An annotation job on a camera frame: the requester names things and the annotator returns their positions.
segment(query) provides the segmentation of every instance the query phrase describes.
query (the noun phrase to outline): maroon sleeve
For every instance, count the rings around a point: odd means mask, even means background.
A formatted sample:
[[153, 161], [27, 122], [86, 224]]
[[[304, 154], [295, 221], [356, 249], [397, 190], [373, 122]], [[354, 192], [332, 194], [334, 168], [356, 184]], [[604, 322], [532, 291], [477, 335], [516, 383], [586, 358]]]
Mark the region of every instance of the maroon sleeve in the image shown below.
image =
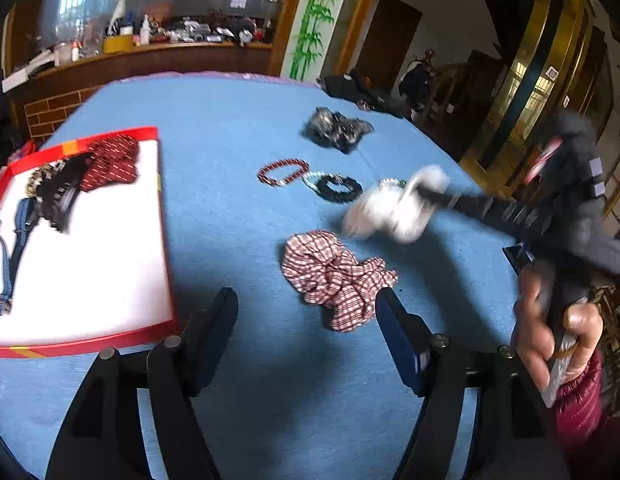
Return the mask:
[[601, 374], [597, 350], [584, 372], [560, 387], [552, 407], [572, 480], [620, 478], [620, 418], [602, 415]]

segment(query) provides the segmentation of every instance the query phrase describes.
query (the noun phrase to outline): yellow container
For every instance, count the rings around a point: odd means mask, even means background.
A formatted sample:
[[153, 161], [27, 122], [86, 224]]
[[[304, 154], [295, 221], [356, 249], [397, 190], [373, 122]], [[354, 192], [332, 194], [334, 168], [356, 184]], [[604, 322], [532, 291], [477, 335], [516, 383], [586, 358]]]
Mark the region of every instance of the yellow container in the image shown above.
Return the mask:
[[103, 40], [103, 52], [112, 54], [113, 52], [129, 52], [135, 47], [132, 35], [109, 36]]

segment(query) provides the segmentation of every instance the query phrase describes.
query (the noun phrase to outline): black beaded bracelet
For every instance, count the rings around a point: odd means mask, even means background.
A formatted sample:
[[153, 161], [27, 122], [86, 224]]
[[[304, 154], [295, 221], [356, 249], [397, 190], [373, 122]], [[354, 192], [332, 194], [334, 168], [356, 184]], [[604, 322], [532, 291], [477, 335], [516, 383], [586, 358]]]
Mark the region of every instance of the black beaded bracelet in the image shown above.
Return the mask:
[[[335, 191], [328, 186], [328, 182], [336, 186], [345, 186], [349, 191]], [[363, 192], [363, 188], [356, 180], [349, 176], [324, 175], [316, 183], [316, 192], [322, 199], [328, 202], [345, 203], [352, 202], [359, 198]]]

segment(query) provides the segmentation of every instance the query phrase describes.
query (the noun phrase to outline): person's right hand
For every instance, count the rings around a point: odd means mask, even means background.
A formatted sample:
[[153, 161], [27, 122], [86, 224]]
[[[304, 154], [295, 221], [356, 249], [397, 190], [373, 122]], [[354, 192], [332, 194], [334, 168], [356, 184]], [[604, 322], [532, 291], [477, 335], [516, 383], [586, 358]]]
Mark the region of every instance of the person's right hand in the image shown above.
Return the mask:
[[[554, 335], [545, 325], [537, 298], [541, 292], [541, 278], [534, 266], [522, 270], [518, 279], [519, 299], [514, 304], [516, 325], [512, 332], [512, 346], [527, 368], [536, 387], [543, 391], [550, 383], [547, 360], [554, 354]], [[592, 303], [570, 306], [563, 317], [563, 326], [578, 337], [570, 365], [563, 379], [576, 379], [587, 366], [603, 333], [603, 319]]]

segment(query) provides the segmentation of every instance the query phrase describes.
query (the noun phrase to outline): blue table surface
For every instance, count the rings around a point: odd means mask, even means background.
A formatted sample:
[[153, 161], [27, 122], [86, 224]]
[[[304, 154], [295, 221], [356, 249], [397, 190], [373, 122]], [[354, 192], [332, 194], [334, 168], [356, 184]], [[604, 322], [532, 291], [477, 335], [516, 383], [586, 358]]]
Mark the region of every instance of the blue table surface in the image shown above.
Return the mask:
[[[370, 121], [375, 131], [349, 155], [316, 146], [301, 131], [317, 106]], [[292, 234], [338, 233], [347, 206], [325, 202], [300, 180], [265, 186], [256, 173], [281, 158], [302, 158], [311, 171], [345, 174], [366, 189], [381, 178], [407, 179], [438, 164], [452, 186], [477, 186], [406, 120], [358, 110], [318, 88], [197, 75], [112, 83], [48, 146], [148, 124], [159, 128], [177, 310], [187, 316], [223, 286], [239, 297], [215, 379], [193, 399], [222, 477], [391, 478], [421, 400], [401, 383], [376, 321], [348, 334], [325, 329], [321, 308], [304, 305], [279, 268]], [[381, 256], [397, 270], [396, 294], [432, 332], [486, 351], [509, 340], [515, 282], [501, 249], [510, 238], [442, 212], [413, 244], [401, 246], [385, 235], [344, 241], [360, 259]], [[0, 433], [38, 478], [94, 357], [0, 359]], [[139, 397], [151, 472], [164, 479], [148, 391]], [[474, 402], [470, 391], [449, 478], [463, 470]]]

